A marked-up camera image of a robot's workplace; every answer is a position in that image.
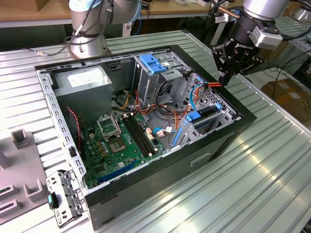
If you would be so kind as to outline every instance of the blue cable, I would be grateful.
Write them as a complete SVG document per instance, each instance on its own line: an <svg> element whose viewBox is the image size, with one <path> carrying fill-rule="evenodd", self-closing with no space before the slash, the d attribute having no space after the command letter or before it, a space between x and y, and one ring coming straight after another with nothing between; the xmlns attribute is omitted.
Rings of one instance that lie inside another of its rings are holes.
<svg viewBox="0 0 311 233"><path fill-rule="evenodd" d="M137 32L134 35L137 35L139 33L140 28L141 28L141 16L140 16L139 28L138 28Z"/></svg>
<svg viewBox="0 0 311 233"><path fill-rule="evenodd" d="M198 87L202 87L202 86L195 86L195 87L191 90L191 92L190 92L190 104L191 104L191 106L192 106L192 108L193 108L194 110L196 110L196 108L195 108L195 105L194 105L194 103L193 103L192 96L193 96L194 90L195 90L196 88L198 88Z"/></svg>
<svg viewBox="0 0 311 233"><path fill-rule="evenodd" d="M156 132L158 132L160 130L162 130L162 129L161 128L156 128L153 133L155 134Z"/></svg>

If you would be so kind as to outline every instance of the cardboard box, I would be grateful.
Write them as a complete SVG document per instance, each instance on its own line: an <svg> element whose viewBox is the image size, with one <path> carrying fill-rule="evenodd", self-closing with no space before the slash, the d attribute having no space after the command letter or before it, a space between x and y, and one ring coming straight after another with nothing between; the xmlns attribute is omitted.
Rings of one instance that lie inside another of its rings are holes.
<svg viewBox="0 0 311 233"><path fill-rule="evenodd" d="M0 5L30 11L39 11L48 0L0 0Z"/></svg>
<svg viewBox="0 0 311 233"><path fill-rule="evenodd" d="M269 82L261 90L271 97L275 82ZM311 95L292 79L279 80L273 100L306 127L311 125Z"/></svg>

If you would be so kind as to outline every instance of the expansion slot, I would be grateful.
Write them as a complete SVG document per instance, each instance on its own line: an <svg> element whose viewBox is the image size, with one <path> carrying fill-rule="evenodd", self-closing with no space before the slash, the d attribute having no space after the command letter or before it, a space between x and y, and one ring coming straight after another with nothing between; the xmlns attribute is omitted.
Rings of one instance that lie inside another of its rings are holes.
<svg viewBox="0 0 311 233"><path fill-rule="evenodd" d="M109 181L110 179L115 178L115 177L117 177L117 176L119 176L119 175L121 175L121 174L123 174L123 173L125 173L125 172L127 172L129 170L131 170L136 162L137 162L137 160L135 160L131 164L129 164L129 165L127 165L127 166L117 170L117 171L114 171L114 172L112 172L112 173L110 173L108 175L105 175L104 177L101 177L101 178L97 179L98 183Z"/></svg>

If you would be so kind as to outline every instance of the ram slot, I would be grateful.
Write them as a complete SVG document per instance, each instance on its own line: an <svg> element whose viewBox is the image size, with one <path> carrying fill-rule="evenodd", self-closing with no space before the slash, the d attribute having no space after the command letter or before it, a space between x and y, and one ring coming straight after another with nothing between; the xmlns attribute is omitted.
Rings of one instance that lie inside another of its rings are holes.
<svg viewBox="0 0 311 233"><path fill-rule="evenodd" d="M155 153L155 149L149 142L147 136L143 133L142 129L133 118L125 119L123 120L123 123L144 157L149 156L150 153Z"/></svg>

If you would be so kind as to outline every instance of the metal slotted table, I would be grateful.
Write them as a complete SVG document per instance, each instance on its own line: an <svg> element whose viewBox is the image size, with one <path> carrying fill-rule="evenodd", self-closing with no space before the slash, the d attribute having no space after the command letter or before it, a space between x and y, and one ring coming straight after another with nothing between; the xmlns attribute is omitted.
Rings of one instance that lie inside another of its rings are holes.
<svg viewBox="0 0 311 233"><path fill-rule="evenodd" d="M218 77L210 50L182 31L108 40L114 52L178 44ZM42 48L52 53L61 46ZM0 137L34 133L47 176L68 169L34 66L72 59L68 51L39 57L0 53ZM96 232L299 232L311 217L311 132L242 76L227 89L256 116L225 154ZM87 213L58 229L45 204L0 232L91 232Z"/></svg>

